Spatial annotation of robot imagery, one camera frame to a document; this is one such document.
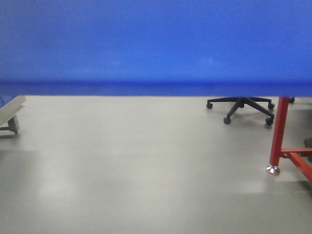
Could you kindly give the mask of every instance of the concrete floor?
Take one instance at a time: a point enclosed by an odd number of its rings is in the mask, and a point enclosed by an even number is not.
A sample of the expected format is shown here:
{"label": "concrete floor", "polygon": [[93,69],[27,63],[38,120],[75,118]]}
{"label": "concrete floor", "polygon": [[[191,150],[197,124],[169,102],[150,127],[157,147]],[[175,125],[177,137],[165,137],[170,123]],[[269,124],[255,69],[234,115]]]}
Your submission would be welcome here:
{"label": "concrete floor", "polygon": [[[245,107],[225,125],[231,104],[205,104],[27,97],[20,135],[0,140],[0,233],[311,233],[311,184],[288,159],[265,172],[265,115]],[[284,146],[312,136],[311,104],[289,107]]]}

